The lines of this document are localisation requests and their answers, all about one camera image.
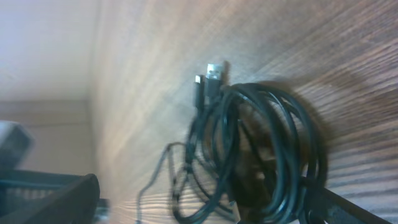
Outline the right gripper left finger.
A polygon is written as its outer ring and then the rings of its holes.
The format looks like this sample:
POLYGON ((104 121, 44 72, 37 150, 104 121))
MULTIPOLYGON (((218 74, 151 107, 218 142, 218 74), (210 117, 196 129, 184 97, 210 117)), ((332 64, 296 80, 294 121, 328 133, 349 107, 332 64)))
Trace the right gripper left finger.
POLYGON ((1 223, 91 223, 99 199, 94 174, 1 174, 1 223))

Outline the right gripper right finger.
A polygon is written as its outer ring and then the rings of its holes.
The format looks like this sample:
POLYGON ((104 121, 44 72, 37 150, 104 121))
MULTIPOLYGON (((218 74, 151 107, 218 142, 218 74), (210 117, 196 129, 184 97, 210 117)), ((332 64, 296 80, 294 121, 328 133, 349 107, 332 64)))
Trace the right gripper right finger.
POLYGON ((300 223, 304 224, 391 224, 390 222, 351 203, 308 178, 300 223))

